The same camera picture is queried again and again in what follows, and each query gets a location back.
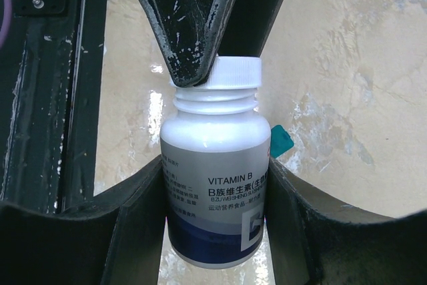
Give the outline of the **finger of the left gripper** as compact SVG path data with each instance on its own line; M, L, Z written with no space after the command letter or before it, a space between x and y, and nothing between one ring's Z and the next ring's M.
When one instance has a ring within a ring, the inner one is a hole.
M205 83L235 0L139 0L178 87Z
M282 2L283 0L236 0L218 55L259 57Z

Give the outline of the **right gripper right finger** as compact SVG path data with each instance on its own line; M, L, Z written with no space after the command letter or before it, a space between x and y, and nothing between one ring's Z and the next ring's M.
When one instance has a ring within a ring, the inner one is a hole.
M349 205L279 161L268 169L276 284L425 284L426 211L390 218Z

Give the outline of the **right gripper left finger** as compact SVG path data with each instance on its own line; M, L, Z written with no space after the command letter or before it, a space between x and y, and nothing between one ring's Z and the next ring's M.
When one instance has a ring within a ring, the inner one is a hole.
M156 284L164 226L160 158L60 214L1 202L1 283Z

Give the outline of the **white bottle cap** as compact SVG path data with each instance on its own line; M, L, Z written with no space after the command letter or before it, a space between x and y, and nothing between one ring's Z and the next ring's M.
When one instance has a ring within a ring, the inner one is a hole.
M190 86L197 90L252 89L262 86L259 57L217 56L207 81Z

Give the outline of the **teal weekly pill organizer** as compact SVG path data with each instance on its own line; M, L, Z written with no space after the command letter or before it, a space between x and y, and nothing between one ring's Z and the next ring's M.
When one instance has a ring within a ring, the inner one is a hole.
M281 125L275 125L271 129L270 155L278 158L293 147L294 142L289 133Z

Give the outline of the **white vitamin pill bottle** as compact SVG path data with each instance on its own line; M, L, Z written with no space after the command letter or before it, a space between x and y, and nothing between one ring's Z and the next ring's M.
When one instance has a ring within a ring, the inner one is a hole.
M173 103L160 131L171 245L200 268L241 264L264 234L271 132L256 90L179 88Z

